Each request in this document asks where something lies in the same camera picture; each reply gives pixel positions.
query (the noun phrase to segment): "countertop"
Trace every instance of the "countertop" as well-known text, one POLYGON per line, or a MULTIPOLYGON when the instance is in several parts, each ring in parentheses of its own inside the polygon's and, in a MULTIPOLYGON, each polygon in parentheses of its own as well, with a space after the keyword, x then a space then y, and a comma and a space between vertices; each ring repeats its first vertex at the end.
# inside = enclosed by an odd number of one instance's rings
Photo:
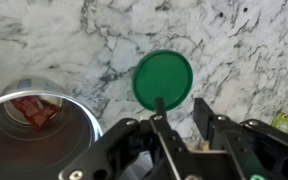
POLYGON ((24 76, 46 77, 86 104, 104 132, 153 112, 131 77, 157 49, 185 56, 190 94, 168 112, 194 146, 195 97, 236 122, 288 113, 288 0, 0 0, 0 92, 24 76))

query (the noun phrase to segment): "stainless steel bowl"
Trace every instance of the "stainless steel bowl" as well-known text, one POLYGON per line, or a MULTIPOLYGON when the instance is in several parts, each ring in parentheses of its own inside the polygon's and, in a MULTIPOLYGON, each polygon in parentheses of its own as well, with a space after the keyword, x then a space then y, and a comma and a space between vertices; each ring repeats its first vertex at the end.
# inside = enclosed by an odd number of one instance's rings
POLYGON ((57 179, 59 172, 101 135, 90 110, 55 83, 37 77, 16 81, 0 97, 0 179, 57 179), (30 86, 23 86, 23 80, 30 86), (9 103, 26 96, 48 100, 61 111, 47 127, 36 130, 9 103))

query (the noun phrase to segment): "white marble surface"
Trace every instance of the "white marble surface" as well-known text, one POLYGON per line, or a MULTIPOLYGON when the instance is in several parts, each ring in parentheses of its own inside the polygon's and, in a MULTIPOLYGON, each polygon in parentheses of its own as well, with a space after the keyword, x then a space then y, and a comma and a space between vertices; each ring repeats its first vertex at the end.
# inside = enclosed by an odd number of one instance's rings
POLYGON ((0 0, 0 92, 22 76, 47 77, 104 131, 151 114, 135 100, 131 75, 164 48, 194 70, 189 96, 168 113, 190 145, 199 139, 193 97, 237 122, 288 113, 288 0, 0 0))

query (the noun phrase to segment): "red food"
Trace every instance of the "red food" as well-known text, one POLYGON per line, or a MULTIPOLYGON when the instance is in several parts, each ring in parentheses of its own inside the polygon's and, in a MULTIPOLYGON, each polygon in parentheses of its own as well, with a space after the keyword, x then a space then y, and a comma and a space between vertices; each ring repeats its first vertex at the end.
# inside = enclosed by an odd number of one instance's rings
POLYGON ((44 128, 51 118, 60 111, 59 107, 39 99, 38 96, 13 99, 11 103, 38 130, 44 128))

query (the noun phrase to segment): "green plastic lid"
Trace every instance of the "green plastic lid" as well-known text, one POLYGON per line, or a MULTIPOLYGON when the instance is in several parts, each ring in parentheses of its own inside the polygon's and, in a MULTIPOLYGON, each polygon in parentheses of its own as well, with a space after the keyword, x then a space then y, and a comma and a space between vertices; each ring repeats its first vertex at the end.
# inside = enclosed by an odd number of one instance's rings
POLYGON ((146 109, 155 110, 155 98, 164 98, 166 110, 178 106, 193 81, 190 63, 177 52, 158 50, 146 55, 133 75, 133 92, 146 109))

